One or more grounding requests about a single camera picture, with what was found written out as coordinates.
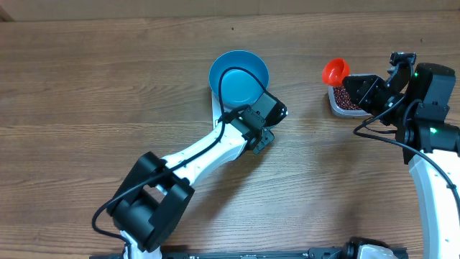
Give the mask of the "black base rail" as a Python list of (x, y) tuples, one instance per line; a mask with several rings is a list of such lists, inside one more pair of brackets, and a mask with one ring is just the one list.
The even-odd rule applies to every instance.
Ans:
[(396, 258), (408, 259), (405, 247), (391, 248), (379, 240), (351, 237), (342, 247), (312, 247), (305, 251), (269, 251), (237, 253), (188, 253), (163, 252), (161, 249), (142, 252), (133, 245), (120, 254), (104, 255), (104, 258), (164, 258), (164, 259), (341, 259), (341, 258)]

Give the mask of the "clear plastic bean container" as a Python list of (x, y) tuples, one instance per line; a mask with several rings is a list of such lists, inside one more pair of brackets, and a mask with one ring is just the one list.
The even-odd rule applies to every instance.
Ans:
[(360, 110), (344, 110), (337, 107), (337, 104), (334, 100), (334, 93), (333, 93), (333, 86), (328, 87), (328, 100), (331, 107), (331, 111), (335, 116), (341, 118), (357, 118), (357, 117), (370, 117), (371, 114), (364, 111), (360, 108)]

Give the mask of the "white digital kitchen scale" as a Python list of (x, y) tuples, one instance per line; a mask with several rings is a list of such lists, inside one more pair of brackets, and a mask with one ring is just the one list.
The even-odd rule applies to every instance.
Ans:
[(221, 109), (219, 98), (216, 97), (214, 93), (211, 93), (211, 109), (212, 109), (212, 125), (215, 129), (219, 123), (219, 118), (221, 117)]

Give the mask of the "red adzuki beans in container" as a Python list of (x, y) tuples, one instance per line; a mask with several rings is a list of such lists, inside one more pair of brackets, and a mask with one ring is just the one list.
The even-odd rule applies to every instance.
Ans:
[(360, 110), (360, 108), (351, 102), (350, 96), (344, 86), (333, 87), (333, 97), (338, 108), (344, 110)]

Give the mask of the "red plastic measuring scoop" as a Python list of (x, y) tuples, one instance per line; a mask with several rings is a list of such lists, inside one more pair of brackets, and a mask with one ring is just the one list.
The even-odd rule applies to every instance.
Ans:
[(343, 58), (335, 58), (324, 67), (322, 81), (329, 86), (338, 87), (349, 74), (349, 64)]

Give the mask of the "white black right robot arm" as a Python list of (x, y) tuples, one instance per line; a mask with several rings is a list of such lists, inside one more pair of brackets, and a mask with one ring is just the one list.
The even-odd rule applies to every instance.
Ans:
[(342, 81), (351, 101), (396, 128), (417, 192), (424, 258), (459, 257), (459, 127), (446, 123), (456, 84), (453, 69), (434, 63), (399, 62), (391, 76), (350, 75)]

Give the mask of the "blue plastic bowl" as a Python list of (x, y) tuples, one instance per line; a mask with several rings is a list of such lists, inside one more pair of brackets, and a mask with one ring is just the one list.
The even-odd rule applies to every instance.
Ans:
[[(212, 64), (208, 82), (211, 91), (219, 97), (219, 80), (222, 73), (230, 67), (239, 67), (254, 74), (265, 88), (270, 83), (270, 72), (258, 55), (246, 50), (232, 50), (218, 57)], [(232, 69), (225, 73), (221, 90), (223, 103), (228, 108), (235, 108), (243, 104), (253, 104), (262, 94), (262, 88), (247, 72)]]

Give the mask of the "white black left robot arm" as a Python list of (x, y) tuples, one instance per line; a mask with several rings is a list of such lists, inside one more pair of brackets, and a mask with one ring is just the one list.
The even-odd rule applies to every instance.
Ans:
[(253, 104), (222, 111), (214, 129), (190, 147), (163, 158), (142, 155), (106, 209), (125, 241), (123, 258), (160, 258), (194, 184), (247, 150), (260, 153), (274, 139), (271, 128), (287, 114), (279, 99), (263, 93)]

